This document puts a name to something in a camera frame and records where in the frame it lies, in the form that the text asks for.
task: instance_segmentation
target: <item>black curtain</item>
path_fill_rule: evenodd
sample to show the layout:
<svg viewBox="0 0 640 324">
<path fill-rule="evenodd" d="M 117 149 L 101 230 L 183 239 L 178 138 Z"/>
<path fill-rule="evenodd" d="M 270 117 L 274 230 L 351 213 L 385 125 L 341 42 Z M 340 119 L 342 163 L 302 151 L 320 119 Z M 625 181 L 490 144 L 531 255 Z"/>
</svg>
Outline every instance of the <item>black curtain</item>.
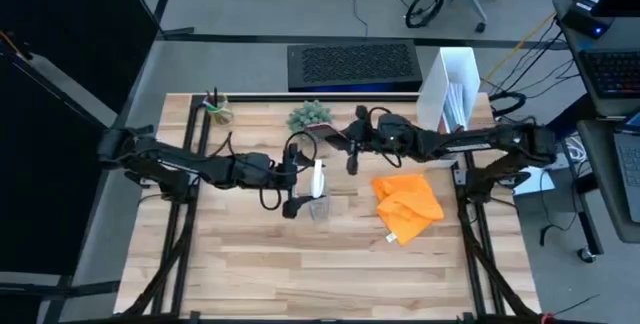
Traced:
<svg viewBox="0 0 640 324">
<path fill-rule="evenodd" d="M 0 271 L 73 275 L 104 127 L 0 56 Z"/>
<path fill-rule="evenodd" d="M 0 30 L 120 113 L 158 25 L 142 0 L 2 0 Z"/>
</svg>

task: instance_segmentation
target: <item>black keyboard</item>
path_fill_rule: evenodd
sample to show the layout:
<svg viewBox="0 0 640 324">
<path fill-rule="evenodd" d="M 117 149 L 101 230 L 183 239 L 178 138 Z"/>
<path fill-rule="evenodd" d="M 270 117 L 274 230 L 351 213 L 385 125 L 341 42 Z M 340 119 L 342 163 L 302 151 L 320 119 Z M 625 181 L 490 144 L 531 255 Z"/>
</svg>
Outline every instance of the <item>black keyboard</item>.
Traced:
<svg viewBox="0 0 640 324">
<path fill-rule="evenodd" d="M 603 96 L 640 94 L 640 49 L 580 52 L 587 76 Z"/>
<path fill-rule="evenodd" d="M 635 146 L 619 146 L 618 149 L 627 185 L 640 186 L 640 149 Z"/>
</svg>

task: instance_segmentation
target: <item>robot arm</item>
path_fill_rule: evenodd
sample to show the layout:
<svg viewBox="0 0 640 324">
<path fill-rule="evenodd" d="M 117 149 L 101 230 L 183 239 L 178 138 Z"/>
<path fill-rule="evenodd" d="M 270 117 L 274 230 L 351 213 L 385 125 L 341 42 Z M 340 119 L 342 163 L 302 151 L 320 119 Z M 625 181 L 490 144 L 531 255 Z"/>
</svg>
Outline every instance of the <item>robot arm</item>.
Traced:
<svg viewBox="0 0 640 324">
<path fill-rule="evenodd" d="M 371 113 L 385 111 L 378 118 L 377 128 L 371 124 Z M 543 127 L 532 124 L 499 125 L 493 128 L 440 134 L 421 129 L 406 118 L 385 108 L 367 110 L 356 108 L 357 120 L 341 133 L 343 141 L 329 141 L 336 149 L 347 151 L 347 171 L 355 175 L 358 170 L 358 153 L 374 152 L 384 155 L 394 166 L 401 165 L 401 158 L 409 157 L 423 163 L 439 159 L 451 153 L 499 149 L 507 154 L 486 168 L 467 171 L 468 195 L 472 200 L 488 201 L 495 182 L 505 179 L 519 184 L 527 173 L 519 173 L 528 166 L 544 167 L 556 159 L 555 136 Z M 388 156 L 395 156 L 397 164 Z"/>
<path fill-rule="evenodd" d="M 198 178 L 219 189 L 286 190 L 285 217 L 295 217 L 297 208 L 309 200 L 292 195 L 298 165 L 308 167 L 313 164 L 298 151 L 296 144 L 284 149 L 282 163 L 278 164 L 262 153 L 198 155 L 146 135 L 152 131 L 150 126 L 107 130 L 98 147 L 100 163 L 109 170 L 124 168 L 125 175 L 136 183 L 143 178 L 156 181 L 164 199 L 179 203 L 194 199 L 192 184 Z M 280 195 L 278 198 L 274 206 L 267 207 L 262 203 L 263 207 L 277 209 Z"/>
</svg>

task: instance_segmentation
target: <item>potted plant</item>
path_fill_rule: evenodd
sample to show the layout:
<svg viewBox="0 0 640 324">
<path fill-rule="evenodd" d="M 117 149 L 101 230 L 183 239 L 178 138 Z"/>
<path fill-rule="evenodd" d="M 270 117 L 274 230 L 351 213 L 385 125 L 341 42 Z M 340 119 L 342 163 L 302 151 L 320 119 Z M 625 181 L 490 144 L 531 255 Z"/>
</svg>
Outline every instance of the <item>potted plant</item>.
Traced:
<svg viewBox="0 0 640 324">
<path fill-rule="evenodd" d="M 305 101 L 301 108 L 296 108 L 289 114 L 287 125 L 291 133 L 303 131 L 309 124 L 331 123 L 333 116 L 331 110 L 325 108 L 318 100 Z"/>
</svg>

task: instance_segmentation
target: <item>orange towel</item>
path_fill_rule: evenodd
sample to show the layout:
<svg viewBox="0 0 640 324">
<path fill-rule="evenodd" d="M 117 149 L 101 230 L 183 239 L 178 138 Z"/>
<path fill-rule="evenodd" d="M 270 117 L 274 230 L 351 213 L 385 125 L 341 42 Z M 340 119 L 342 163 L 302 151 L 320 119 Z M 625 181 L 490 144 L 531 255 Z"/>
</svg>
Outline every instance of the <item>orange towel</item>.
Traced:
<svg viewBox="0 0 640 324">
<path fill-rule="evenodd" d="M 407 244 L 444 213 L 431 186 L 421 174 L 376 178 L 377 212 L 400 245 Z"/>
</svg>

